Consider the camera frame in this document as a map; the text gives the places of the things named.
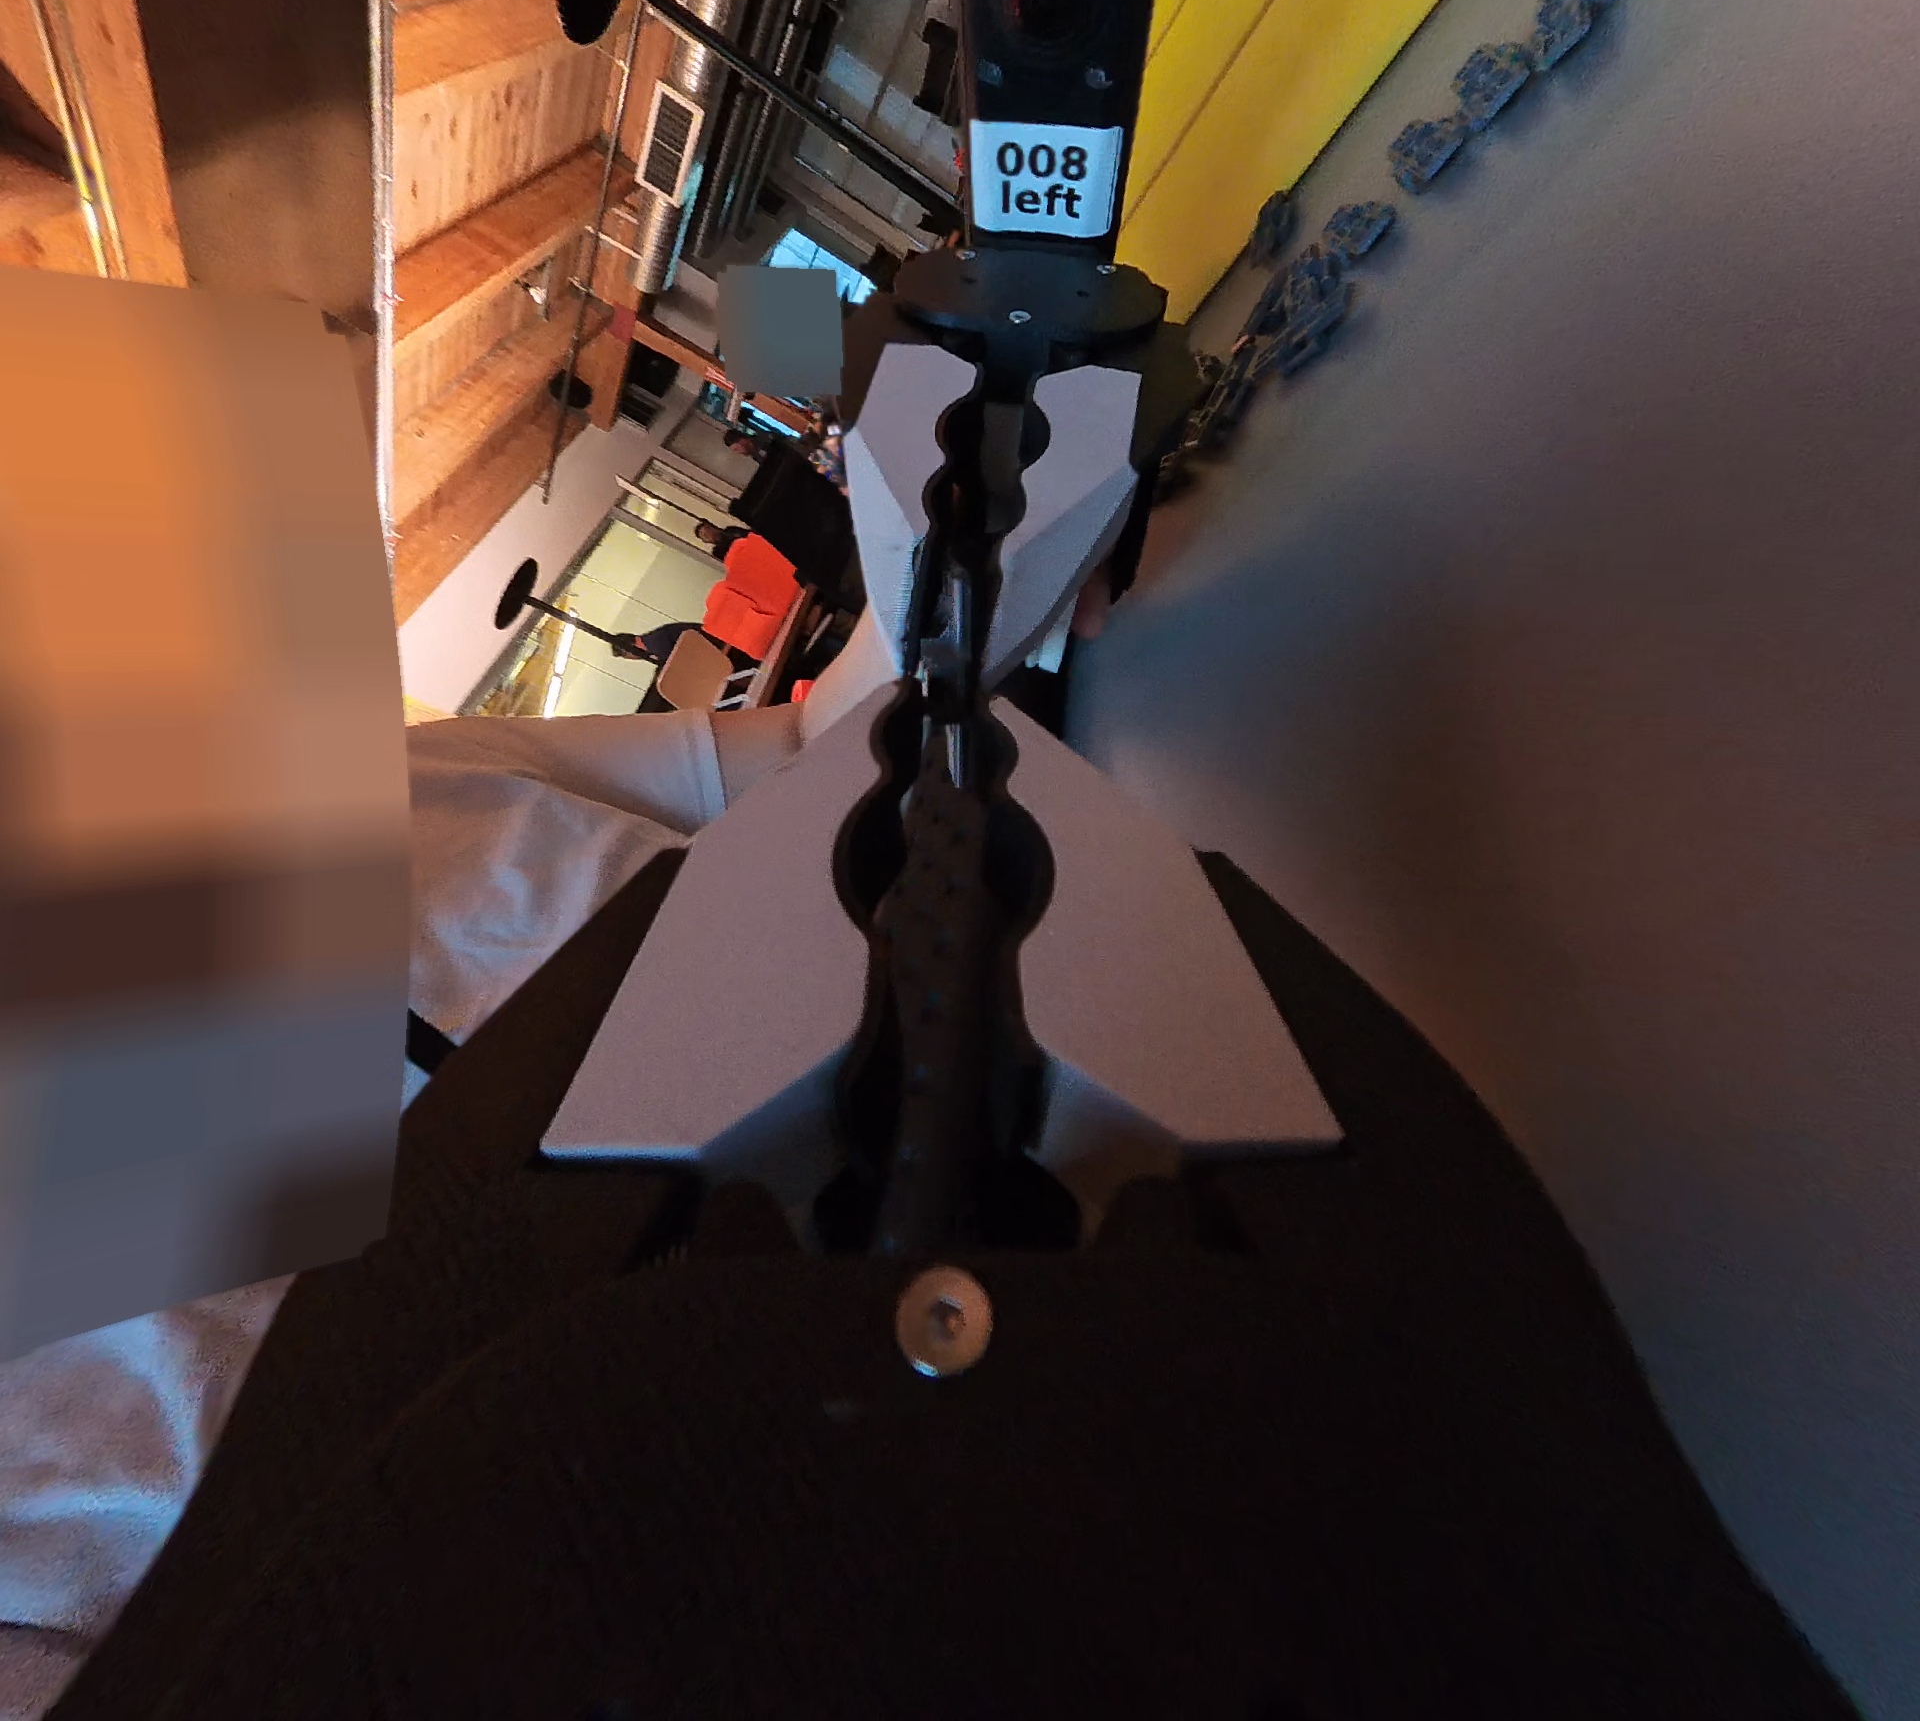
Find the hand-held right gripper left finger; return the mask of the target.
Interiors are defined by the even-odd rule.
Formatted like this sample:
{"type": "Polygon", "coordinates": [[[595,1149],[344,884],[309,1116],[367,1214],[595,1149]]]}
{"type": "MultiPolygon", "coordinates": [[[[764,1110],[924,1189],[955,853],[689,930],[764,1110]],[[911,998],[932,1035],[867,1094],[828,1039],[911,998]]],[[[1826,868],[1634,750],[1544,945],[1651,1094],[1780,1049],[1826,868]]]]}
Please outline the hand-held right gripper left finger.
{"type": "Polygon", "coordinates": [[[876,718],[898,692],[876,688],[689,844],[545,1162],[683,1162],[811,1214],[845,1169],[830,1082],[867,986],[830,845],[887,775],[876,718]]]}

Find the person's left forearm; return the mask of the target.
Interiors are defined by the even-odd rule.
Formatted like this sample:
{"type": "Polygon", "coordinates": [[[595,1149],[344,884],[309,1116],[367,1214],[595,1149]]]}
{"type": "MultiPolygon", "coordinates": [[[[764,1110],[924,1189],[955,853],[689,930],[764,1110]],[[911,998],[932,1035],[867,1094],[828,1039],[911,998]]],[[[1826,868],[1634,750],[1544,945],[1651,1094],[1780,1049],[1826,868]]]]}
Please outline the person's left forearm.
{"type": "Polygon", "coordinates": [[[753,784],[777,775],[801,745],[828,738],[836,718],[846,718],[862,700],[898,692],[899,665],[876,621],[876,612],[861,612],[845,658],[811,682],[801,705],[777,710],[715,710],[715,765],[719,765],[719,805],[736,805],[753,784]]]}

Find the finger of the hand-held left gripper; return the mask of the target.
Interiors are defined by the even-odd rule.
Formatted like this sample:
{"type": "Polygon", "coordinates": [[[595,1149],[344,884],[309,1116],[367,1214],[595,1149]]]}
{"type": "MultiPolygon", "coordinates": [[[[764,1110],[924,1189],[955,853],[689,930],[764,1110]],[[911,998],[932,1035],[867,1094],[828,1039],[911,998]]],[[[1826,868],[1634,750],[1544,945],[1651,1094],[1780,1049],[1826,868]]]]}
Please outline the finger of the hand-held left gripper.
{"type": "Polygon", "coordinates": [[[973,388],[976,360],[888,342],[845,436],[862,598],[898,675],[907,670],[915,551],[932,529],[924,492],[950,471],[939,422],[973,388]]]}
{"type": "Polygon", "coordinates": [[[1136,498],[1129,431],[1143,371],[1064,366],[1027,397],[1043,415],[1043,451],[1019,475],[1024,516],[996,543],[996,612],[987,675],[1007,675],[1059,618],[1095,567],[1117,551],[1136,498]]]}

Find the grey desk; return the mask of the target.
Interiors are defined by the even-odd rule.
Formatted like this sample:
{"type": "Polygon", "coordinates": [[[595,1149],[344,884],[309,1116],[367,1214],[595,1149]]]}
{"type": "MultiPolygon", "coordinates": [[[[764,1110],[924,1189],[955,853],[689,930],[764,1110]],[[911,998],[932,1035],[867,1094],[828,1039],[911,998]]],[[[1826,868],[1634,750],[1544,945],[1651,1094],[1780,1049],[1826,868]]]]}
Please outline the grey desk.
{"type": "MultiPolygon", "coordinates": [[[[1536,0],[1307,177],[1393,191],[1536,0]]],[[[1752,1574],[1915,1717],[1915,0],[1618,0],[1150,524],[1073,740],[1480,1094],[1752,1574]]]]}

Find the orange chair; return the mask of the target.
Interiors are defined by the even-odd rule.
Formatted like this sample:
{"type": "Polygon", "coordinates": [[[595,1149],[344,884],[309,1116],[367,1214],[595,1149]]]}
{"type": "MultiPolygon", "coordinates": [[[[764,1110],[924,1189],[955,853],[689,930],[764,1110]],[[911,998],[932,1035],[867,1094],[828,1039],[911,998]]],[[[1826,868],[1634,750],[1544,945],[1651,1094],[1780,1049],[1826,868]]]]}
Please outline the orange chair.
{"type": "Polygon", "coordinates": [[[702,633],[723,651],[739,651],[749,661],[764,661],[777,637],[777,621],[788,618],[801,598],[793,567],[758,534],[736,540],[723,554],[723,575],[715,579],[702,603],[702,633]]]}

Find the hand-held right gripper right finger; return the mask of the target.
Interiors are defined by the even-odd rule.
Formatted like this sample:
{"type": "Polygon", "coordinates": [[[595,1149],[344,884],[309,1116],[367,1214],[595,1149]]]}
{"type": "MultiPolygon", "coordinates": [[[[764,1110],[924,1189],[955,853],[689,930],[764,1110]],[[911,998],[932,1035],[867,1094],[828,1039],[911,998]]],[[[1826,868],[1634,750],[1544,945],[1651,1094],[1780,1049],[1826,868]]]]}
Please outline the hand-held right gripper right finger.
{"type": "Polygon", "coordinates": [[[1019,945],[1043,1053],[1036,1162],[1117,1202],[1187,1159],[1332,1149],[1337,1118],[1187,844],[1014,705],[996,726],[1054,868],[1019,945]]]}

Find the row of grey track links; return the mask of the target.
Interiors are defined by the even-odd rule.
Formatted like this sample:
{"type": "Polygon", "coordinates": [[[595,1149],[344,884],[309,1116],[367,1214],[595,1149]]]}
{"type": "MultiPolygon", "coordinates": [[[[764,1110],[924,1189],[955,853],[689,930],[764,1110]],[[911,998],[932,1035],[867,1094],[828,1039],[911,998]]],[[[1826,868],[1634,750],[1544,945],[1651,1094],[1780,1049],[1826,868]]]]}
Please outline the row of grey track links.
{"type": "MultiPolygon", "coordinates": [[[[1423,195],[1473,139],[1480,139],[1543,75],[1551,75],[1618,0],[1536,0],[1520,44],[1480,44],[1451,81],[1451,111],[1421,116],[1389,145],[1397,191],[1423,195]]],[[[1216,451],[1267,376],[1291,376],[1327,351],[1356,310],[1356,268],[1397,227],[1393,203],[1344,203],[1324,235],[1278,262],[1295,195],[1275,191],[1252,222],[1250,255],[1267,268],[1237,342],[1202,360],[1205,398],[1161,462],[1161,483],[1216,451]]]]}

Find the light wooden chair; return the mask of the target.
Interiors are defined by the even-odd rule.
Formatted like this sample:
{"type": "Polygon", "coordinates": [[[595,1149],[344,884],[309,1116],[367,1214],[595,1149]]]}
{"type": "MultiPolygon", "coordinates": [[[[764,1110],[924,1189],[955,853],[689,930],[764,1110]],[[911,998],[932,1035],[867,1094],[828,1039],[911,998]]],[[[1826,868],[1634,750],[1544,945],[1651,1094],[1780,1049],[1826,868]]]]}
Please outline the light wooden chair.
{"type": "Polygon", "coordinates": [[[674,710],[749,710],[764,688],[766,661],[736,665],[736,651],[715,644],[702,628],[689,628],[655,670],[655,692],[674,710]]]}

